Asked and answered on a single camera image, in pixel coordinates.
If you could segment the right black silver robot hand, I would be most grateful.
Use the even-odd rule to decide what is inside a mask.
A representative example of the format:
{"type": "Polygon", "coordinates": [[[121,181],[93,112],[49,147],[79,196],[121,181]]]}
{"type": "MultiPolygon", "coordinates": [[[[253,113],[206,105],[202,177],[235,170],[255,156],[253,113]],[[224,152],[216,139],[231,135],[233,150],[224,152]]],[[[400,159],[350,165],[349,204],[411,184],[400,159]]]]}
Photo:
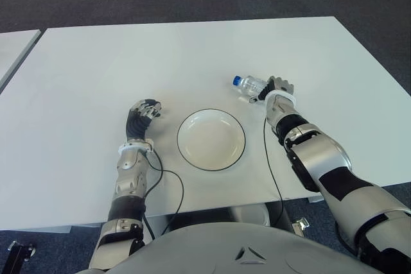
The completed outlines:
{"type": "Polygon", "coordinates": [[[283,80],[280,77],[271,76],[267,81],[261,80],[259,78],[253,78],[251,81],[250,89],[251,95],[249,102],[256,103],[258,101],[265,100],[267,95],[274,90],[280,90],[293,95],[294,85],[288,83],[288,80],[283,80]]]}

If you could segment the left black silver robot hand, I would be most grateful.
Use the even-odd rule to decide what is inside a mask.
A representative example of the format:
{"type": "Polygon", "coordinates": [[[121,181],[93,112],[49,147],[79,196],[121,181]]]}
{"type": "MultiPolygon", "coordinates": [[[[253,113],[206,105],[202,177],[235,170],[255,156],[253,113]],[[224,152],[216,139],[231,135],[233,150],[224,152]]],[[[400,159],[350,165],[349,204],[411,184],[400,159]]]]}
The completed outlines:
{"type": "Polygon", "coordinates": [[[154,99],[143,99],[135,103],[128,112],[125,126],[127,140],[145,140],[145,133],[152,120],[160,116],[161,103],[154,99]]]}

